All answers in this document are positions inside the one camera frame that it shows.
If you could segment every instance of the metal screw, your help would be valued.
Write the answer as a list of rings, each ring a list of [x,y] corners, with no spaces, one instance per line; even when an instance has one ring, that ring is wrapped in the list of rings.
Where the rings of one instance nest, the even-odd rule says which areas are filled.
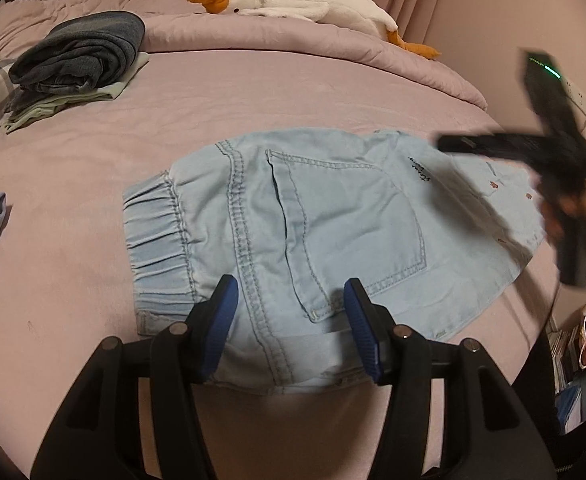
[[[116,338],[114,335],[107,337],[106,339],[102,340],[102,349],[103,350],[113,350],[118,347],[119,339]]]
[[[169,332],[173,335],[182,335],[185,334],[188,329],[189,327],[186,325],[186,323],[178,321],[169,327]]]
[[[471,352],[477,352],[482,348],[482,345],[480,345],[478,341],[470,337],[464,339],[464,341],[462,341],[462,345],[464,345],[464,348]]]
[[[395,325],[393,327],[393,333],[402,339],[406,339],[413,333],[413,330],[407,325]]]

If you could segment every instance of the power outlet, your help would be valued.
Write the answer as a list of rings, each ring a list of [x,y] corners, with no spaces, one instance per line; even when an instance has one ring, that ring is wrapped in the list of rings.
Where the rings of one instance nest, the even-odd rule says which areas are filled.
[[[564,89],[566,90],[569,99],[573,101],[574,105],[577,106],[586,118],[586,95],[570,79],[563,76],[562,81],[564,82]]]

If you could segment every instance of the stack of folded clothes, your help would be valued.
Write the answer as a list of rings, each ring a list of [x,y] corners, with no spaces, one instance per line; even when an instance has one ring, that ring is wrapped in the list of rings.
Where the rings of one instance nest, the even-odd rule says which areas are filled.
[[[115,99],[148,62],[138,51],[144,32],[144,22],[124,10],[57,25],[10,67],[10,80],[20,88],[7,107],[7,132],[71,104]]]

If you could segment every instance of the wall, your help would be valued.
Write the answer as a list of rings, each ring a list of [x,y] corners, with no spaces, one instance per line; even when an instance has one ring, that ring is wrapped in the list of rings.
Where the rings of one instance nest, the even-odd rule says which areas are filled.
[[[520,85],[521,47],[547,50],[586,93],[586,0],[438,0],[424,43],[484,94],[505,128],[537,127]]]

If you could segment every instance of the goose plush toy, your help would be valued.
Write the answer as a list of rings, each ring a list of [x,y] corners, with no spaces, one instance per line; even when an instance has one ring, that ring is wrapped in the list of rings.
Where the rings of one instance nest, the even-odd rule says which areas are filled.
[[[439,56],[430,46],[406,43],[397,33],[397,23],[373,0],[189,0],[210,14],[241,14],[298,18],[358,30],[393,43],[426,59]]]

